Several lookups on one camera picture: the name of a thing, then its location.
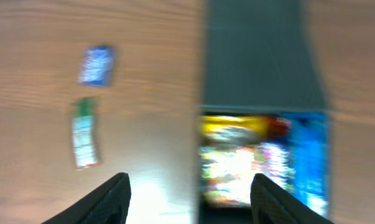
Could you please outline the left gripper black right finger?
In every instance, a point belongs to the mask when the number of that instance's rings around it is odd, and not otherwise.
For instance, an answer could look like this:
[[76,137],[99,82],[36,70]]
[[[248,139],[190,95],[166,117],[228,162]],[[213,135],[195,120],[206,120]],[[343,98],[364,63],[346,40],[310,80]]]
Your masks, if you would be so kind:
[[254,176],[250,199],[254,224],[333,224],[264,174]]

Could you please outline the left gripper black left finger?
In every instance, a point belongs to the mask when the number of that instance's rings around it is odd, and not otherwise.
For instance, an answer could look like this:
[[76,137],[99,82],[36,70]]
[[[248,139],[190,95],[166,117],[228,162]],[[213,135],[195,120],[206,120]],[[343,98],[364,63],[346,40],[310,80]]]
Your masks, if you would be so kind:
[[125,224],[131,200],[127,173],[118,173],[42,224]]

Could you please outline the Haribo gummy bag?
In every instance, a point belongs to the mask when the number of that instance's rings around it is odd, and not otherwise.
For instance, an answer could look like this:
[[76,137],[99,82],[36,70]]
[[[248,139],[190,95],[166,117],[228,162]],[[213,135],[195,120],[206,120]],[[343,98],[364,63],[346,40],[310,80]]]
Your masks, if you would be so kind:
[[199,149],[200,199],[211,207],[250,206],[251,184],[264,174],[292,193],[295,170],[286,138],[268,138],[257,144],[211,143]]

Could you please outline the red Hacks candy bag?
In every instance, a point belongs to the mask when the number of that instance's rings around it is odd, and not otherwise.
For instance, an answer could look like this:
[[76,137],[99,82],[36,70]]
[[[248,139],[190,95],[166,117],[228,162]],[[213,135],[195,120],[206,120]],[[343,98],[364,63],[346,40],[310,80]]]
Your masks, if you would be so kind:
[[289,133],[291,122],[281,117],[270,117],[268,120],[267,137],[279,138]]

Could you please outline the yellow Hacks candy bag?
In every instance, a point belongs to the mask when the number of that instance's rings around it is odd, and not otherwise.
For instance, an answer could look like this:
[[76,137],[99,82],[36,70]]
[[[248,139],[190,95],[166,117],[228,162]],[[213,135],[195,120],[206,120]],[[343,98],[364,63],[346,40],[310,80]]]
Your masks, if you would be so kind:
[[202,116],[202,133],[208,138],[224,141],[232,137],[264,137],[269,122],[264,116]]

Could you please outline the blue Oreo cookie pack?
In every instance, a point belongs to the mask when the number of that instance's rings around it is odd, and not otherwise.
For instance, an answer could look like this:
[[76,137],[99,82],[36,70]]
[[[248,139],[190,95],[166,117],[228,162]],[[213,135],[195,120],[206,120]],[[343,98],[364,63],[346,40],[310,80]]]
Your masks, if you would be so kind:
[[323,113],[283,113],[290,121],[293,195],[323,217],[328,216],[328,118]]

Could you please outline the green chocolate bar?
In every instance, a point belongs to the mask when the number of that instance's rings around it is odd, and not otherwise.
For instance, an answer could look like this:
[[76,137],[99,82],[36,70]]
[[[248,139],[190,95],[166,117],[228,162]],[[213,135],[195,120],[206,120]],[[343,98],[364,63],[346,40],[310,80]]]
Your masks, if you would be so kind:
[[73,104],[72,151],[77,169],[85,169],[99,163],[95,144],[95,101],[80,98]]

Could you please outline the blue Eclipse mint pack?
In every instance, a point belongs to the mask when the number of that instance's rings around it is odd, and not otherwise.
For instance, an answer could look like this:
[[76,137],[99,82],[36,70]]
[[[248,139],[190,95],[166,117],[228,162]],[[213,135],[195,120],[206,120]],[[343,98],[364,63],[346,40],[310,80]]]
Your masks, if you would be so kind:
[[114,65],[115,49],[108,45],[88,48],[83,57],[78,82],[87,86],[109,85]]

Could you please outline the black gift box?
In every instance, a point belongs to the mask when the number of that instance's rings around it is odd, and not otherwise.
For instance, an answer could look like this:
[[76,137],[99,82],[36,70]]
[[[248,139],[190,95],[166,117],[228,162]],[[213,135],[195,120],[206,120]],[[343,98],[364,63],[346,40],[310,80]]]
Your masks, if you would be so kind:
[[307,41],[305,3],[299,0],[212,0],[206,4],[202,98],[197,119],[197,223],[253,223],[248,207],[211,207],[200,199],[199,149],[205,144],[243,146],[264,137],[224,141],[202,133],[202,116],[281,117],[323,113],[328,118],[330,221],[330,118],[322,81]]

